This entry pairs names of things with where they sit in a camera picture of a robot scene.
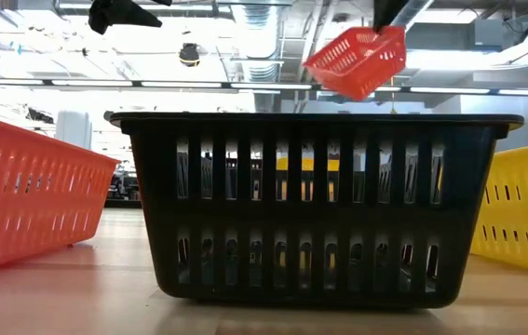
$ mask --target spotlight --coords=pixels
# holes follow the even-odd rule
[[[170,0],[158,0],[158,4],[170,6]],[[145,27],[162,26],[162,22],[131,0],[94,0],[89,8],[89,27],[98,34],[106,33],[108,26],[129,24]]]
[[[196,67],[199,65],[199,53],[197,44],[184,43],[183,48],[179,51],[179,60],[186,67]]]

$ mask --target plastic basket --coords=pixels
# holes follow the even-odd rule
[[[0,122],[0,264],[91,238],[116,163]]]
[[[472,252],[528,268],[528,147],[495,155]]]
[[[457,296],[495,140],[521,117],[128,113],[111,122],[131,136],[156,279],[169,295],[439,307]],[[302,169],[304,141],[314,143],[313,171]],[[327,158],[315,159],[332,141],[335,177]],[[277,168],[279,142],[288,170]],[[305,173],[313,185],[303,200]]]
[[[406,66],[404,28],[350,28],[303,66],[324,87],[363,100]]]

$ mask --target pipe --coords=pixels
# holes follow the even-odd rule
[[[434,0],[410,0],[392,21],[392,25],[404,26],[408,32],[417,16],[428,9],[433,2]]]
[[[313,40],[318,32],[318,23],[321,16],[321,9],[323,8],[323,0],[316,0],[316,5],[313,7],[313,13],[311,14],[311,24],[309,25],[309,32],[305,39],[305,46],[303,47],[303,56],[301,57],[301,64],[303,64],[311,55],[311,47],[313,46]],[[303,80],[303,73],[305,68],[303,65],[299,66],[297,72],[296,81],[301,82]]]
[[[332,0],[330,4],[328,5],[328,8],[326,9],[326,15],[325,20],[323,21],[323,26],[321,27],[321,30],[319,31],[319,37],[316,39],[315,45],[313,49],[315,52],[320,51],[325,45],[327,36],[329,34],[330,26],[332,25],[332,19],[334,17],[334,14],[336,13],[336,8],[338,7],[338,4],[340,3],[340,0]],[[311,74],[307,72],[305,75],[305,81],[309,82],[311,81]]]
[[[280,7],[265,5],[231,6],[241,36],[241,57],[254,60],[273,60],[278,57]],[[277,82],[280,68],[277,62],[244,61],[245,80],[249,82]],[[274,95],[255,94],[256,112],[274,112]]]

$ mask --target small red basket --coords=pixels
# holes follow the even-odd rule
[[[0,264],[95,235],[116,164],[0,122]]]
[[[324,87],[354,100],[367,98],[406,66],[404,27],[353,27],[303,64]]]

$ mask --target table surface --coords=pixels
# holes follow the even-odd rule
[[[471,256],[439,310],[272,309],[198,304],[157,285],[143,215],[106,209],[96,236],[0,268],[0,334],[528,334],[528,271]]]

